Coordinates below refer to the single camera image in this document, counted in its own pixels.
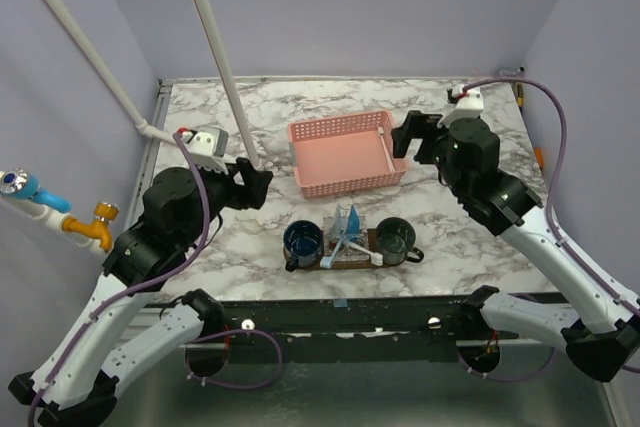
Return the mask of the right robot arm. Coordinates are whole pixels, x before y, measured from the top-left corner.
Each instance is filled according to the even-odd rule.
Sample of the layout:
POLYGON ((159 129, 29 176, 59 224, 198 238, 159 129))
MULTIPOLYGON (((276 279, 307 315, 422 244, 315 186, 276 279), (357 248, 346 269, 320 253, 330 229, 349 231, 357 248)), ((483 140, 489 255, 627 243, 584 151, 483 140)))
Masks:
POLYGON ((393 129, 393 155, 436 167, 439 179, 477 223, 524 255, 564 296, 541 304, 483 286, 462 303, 460 326, 480 339, 506 331, 564 352, 590 378, 609 382, 639 349, 639 297, 601 268, 582 268, 585 252, 555 237, 541 198, 499 167, 500 140, 480 118, 440 126, 439 114, 413 110, 393 129))

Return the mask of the dark blue mug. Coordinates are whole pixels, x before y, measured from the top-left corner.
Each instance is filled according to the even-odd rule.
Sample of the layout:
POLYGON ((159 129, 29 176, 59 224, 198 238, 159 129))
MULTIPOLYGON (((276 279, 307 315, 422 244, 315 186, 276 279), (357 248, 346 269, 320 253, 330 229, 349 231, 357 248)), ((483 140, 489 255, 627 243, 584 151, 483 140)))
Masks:
POLYGON ((291 223, 283 234, 285 270, 294 272, 314 266, 322 257, 323 242, 323 232, 315 223, 308 220, 291 223))

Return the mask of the light blue toothbrush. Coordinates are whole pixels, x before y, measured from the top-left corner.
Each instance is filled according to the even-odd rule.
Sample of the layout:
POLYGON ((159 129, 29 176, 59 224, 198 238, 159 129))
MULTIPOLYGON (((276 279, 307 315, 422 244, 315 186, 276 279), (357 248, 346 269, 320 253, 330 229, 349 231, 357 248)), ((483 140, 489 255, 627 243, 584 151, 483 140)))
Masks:
POLYGON ((346 240, 346 236, 342 234, 335 243, 335 246, 332 252, 329 255, 324 256, 320 261, 320 267, 323 269, 331 269, 337 254, 339 253, 344 241, 346 240))

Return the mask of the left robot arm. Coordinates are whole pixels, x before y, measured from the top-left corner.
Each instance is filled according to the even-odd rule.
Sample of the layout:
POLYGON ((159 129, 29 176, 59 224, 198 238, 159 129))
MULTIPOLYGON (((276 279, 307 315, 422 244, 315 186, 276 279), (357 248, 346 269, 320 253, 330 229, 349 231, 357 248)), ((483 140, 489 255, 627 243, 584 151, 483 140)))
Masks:
POLYGON ((222 305, 196 289, 182 295, 176 312, 116 344, 165 282, 206 247, 211 221, 225 208, 260 209, 272 179, 245 158, 225 173, 171 167, 155 176, 141 216, 115 240, 74 326, 41 367, 11 380, 11 394, 30 408, 28 425, 99 426, 129 385, 168 353, 225 330, 222 305))

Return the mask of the dark green mug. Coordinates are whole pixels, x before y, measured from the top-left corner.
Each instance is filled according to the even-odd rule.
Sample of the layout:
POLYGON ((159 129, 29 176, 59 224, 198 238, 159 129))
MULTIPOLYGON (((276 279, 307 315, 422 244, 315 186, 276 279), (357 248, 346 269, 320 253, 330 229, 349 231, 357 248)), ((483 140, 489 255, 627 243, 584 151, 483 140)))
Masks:
POLYGON ((376 247, 383 264, 398 266, 403 262, 421 263, 424 253, 416 246, 416 232, 405 219, 388 217, 376 228, 376 247))

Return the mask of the blue toothpaste tube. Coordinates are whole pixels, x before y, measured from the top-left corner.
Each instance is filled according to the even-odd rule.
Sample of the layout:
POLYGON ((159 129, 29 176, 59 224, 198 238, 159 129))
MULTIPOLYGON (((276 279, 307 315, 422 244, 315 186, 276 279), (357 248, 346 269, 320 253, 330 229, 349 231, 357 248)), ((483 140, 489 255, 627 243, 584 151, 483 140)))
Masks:
POLYGON ((347 223, 345 228, 345 235, 351 239, 356 238, 361 231, 360 217, 356 211, 355 205, 352 204, 347 217, 347 223))

